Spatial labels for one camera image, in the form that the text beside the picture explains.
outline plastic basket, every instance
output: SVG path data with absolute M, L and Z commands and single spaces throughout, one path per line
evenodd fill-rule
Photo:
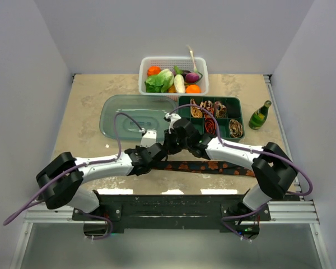
M 209 92 L 209 78 L 206 61 L 200 57 L 194 57 L 195 65 L 200 73 L 203 74 L 203 78 L 197 83 L 200 87 L 201 93 L 194 94 L 195 96 L 202 96 Z M 186 96 L 191 94 L 168 94 L 168 93 L 159 93 L 155 94 L 152 92 L 146 92 L 146 86 L 144 81 L 147 79 L 147 71 L 151 66 L 158 66 L 162 70 L 170 69 L 173 71 L 173 66 L 178 66 L 182 70 L 193 71 L 193 62 L 190 57 L 145 57 L 139 68 L 139 79 L 138 79 L 138 89 L 139 93 L 143 95 L 163 95 L 167 96 L 175 101 L 178 100 L 180 96 Z

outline white wall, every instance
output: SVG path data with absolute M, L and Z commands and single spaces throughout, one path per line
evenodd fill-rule
M 313 0 L 35 0 L 75 73 L 138 73 L 143 57 L 206 59 L 210 73 L 272 73 Z
M 8 268 L 22 219 L 3 220 L 37 191 L 49 161 L 70 73 L 32 0 L 0 1 L 0 268 Z
M 293 159 L 313 179 L 336 268 L 336 0 L 315 0 L 272 82 Z

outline green bottle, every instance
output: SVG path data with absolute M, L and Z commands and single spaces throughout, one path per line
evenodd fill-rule
M 249 127 L 253 130 L 260 129 L 268 118 L 271 101 L 265 101 L 264 105 L 252 114 L 249 120 Z

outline cabbage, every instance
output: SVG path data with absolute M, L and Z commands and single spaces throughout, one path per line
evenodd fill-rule
M 174 83 L 174 75 L 169 69 L 162 70 L 159 74 L 147 77 L 146 92 L 166 92 Z

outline purple cable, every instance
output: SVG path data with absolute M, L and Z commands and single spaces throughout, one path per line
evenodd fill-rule
M 82 210 L 79 210 L 79 212 L 83 215 L 83 216 L 86 216 L 86 217 L 91 217 L 93 219 L 99 219 L 99 220 L 104 220 L 104 221 L 107 221 L 107 225 L 109 227 L 107 227 L 107 231 L 104 235 L 102 236 L 94 236 L 92 238 L 92 240 L 100 240 L 100 239 L 105 239 L 107 237 L 110 236 L 110 234 L 112 233 L 113 231 L 113 223 L 110 219 L 108 219 L 107 217 L 101 217 L 101 216 L 95 216 L 95 215 L 91 215 L 91 214 L 88 214 L 88 213 L 84 213 Z
M 244 214 L 244 215 L 240 215 L 240 216 L 228 216 L 228 217 L 222 217 L 222 218 L 220 219 L 220 221 L 221 221 L 221 223 L 223 223 L 223 225 L 224 225 L 225 227 L 227 227 L 229 230 L 231 230 L 231 231 L 232 231 L 234 234 L 236 234 L 237 236 L 242 237 L 242 238 L 245 239 L 245 240 L 249 240 L 249 238 L 247 238 L 247 237 L 245 237 L 245 236 L 239 234 L 239 233 L 237 232 L 237 230 L 234 230 L 232 227 L 230 227 L 229 225 L 227 225 L 224 221 L 229 221 L 229 220 L 233 220 L 233 219 L 242 219 L 243 217 L 249 217 L 249 216 L 251 216 L 251 215 L 255 215 L 255 214 L 258 213 L 261 209 L 263 209 L 265 205 L 266 205 L 266 203 L 263 204 L 263 205 L 261 205 L 258 209 L 254 210 L 254 211 L 252 211 L 252 212 L 250 212 L 250 213 L 248 213 L 248 214 Z
M 194 105 L 194 104 L 187 104 L 187 105 L 180 105 L 178 107 L 176 107 L 172 112 L 170 112 L 169 114 L 172 114 L 173 112 L 177 111 L 178 109 L 180 108 L 187 108 L 187 107 L 190 107 L 190 106 L 194 106 L 196 108 L 199 108 L 200 110 L 204 111 L 205 113 L 207 113 L 214 121 L 215 125 L 216 125 L 216 130 L 217 130 L 217 137 L 220 141 L 220 143 L 225 146 L 225 147 L 230 147 L 232 149 L 236 149 L 236 150 L 243 150 L 243 151 L 247 151 L 247 152 L 250 152 L 249 149 L 246 149 L 244 147 L 240 147 L 240 146 L 233 146 L 233 145 L 229 145 L 229 144 L 226 144 L 223 142 L 223 139 L 221 138 L 220 136 L 220 129 L 219 129 L 219 124 L 217 122 L 217 120 L 215 119 L 215 117 L 212 115 L 212 113 L 210 113 L 207 109 L 205 108 L 202 108 L 201 106 L 199 105 Z M 257 154 L 263 154 L 263 155 L 267 155 L 267 156 L 270 156 L 270 157 L 275 157 L 281 161 L 284 161 L 285 163 L 287 163 L 288 165 L 290 165 L 291 167 L 293 167 L 296 171 L 300 172 L 300 174 L 302 174 L 304 176 L 304 178 L 306 179 L 307 183 L 309 184 L 309 190 L 305 193 L 300 193 L 300 192 L 288 192 L 289 194 L 294 194 L 294 195 L 297 195 L 297 196 L 306 196 L 306 195 L 309 195 L 312 190 L 313 190 L 313 186 L 312 186 L 312 182 L 311 182 L 311 179 L 307 176 L 307 174 L 302 171 L 299 167 L 297 167 L 292 161 L 284 158 L 284 157 L 281 157 L 277 154 L 273 154 L 273 153 L 270 153 L 270 152 L 265 152 L 265 151 L 262 151 L 262 150 L 252 150 L 253 153 L 257 153 Z M 251 215 L 254 215 L 256 214 L 257 212 L 259 212 L 262 207 L 264 206 L 265 204 L 261 205 L 258 209 L 252 211 L 251 213 L 248 213 L 248 214 L 245 214 L 245 215 L 240 215 L 240 216 L 229 216 L 229 217 L 223 217 L 221 219 L 221 222 L 223 223 L 223 225 L 225 227 L 227 227 L 230 231 L 232 231 L 234 234 L 238 235 L 239 237 L 245 239 L 245 240 L 249 240 L 249 238 L 239 234 L 236 230 L 234 230 L 232 227 L 230 227 L 229 225 L 227 225 L 224 221 L 225 220 L 231 220 L 231 219 L 241 219 L 243 217 L 248 217 L 248 216 L 251 216 Z
M 20 207 L 16 212 L 14 212 L 7 219 L 5 219 L 5 221 L 3 222 L 3 225 L 6 226 L 9 223 L 11 223 L 14 219 L 16 219 L 18 217 L 19 214 L 21 214 L 23 211 L 27 210 L 28 208 L 36 206 L 39 203 L 42 203 L 43 201 L 36 201 L 34 203 L 32 203 L 32 202 L 35 199 L 37 199 L 40 194 L 42 194 L 45 190 L 47 190 L 48 187 L 50 187 L 53 183 L 55 183 L 56 181 L 58 181 L 64 175 L 66 175 L 66 174 L 68 174 L 68 173 L 70 173 L 70 172 L 72 172 L 72 171 L 74 171 L 74 170 L 76 170 L 78 168 L 86 166 L 86 165 L 90 165 L 90 164 L 105 164 L 105 163 L 110 163 L 112 161 L 115 161 L 115 160 L 119 159 L 120 156 L 121 156 L 121 153 L 122 153 L 121 141 L 120 141 L 120 139 L 118 137 L 117 128 L 116 128 L 116 119 L 117 119 L 117 116 L 119 116 L 119 115 L 124 115 L 124 116 L 128 117 L 130 120 L 132 120 L 138 126 L 139 129 L 142 130 L 142 127 L 131 116 L 129 116 L 129 115 L 125 114 L 125 113 L 122 113 L 122 112 L 119 112 L 119 113 L 117 113 L 115 115 L 115 117 L 114 117 L 114 133 L 116 135 L 116 139 L 117 139 L 117 143 L 118 143 L 117 158 L 113 158 L 113 159 L 110 159 L 110 160 L 92 161 L 92 162 L 89 162 L 89 163 L 83 163 L 83 164 L 75 165 L 75 166 L 67 169 L 66 171 L 60 173 L 59 175 L 57 175 L 56 177 L 54 177 L 52 180 L 50 180 L 49 182 L 47 182 L 47 184 L 45 184 L 41 189 L 39 189 L 22 207 Z

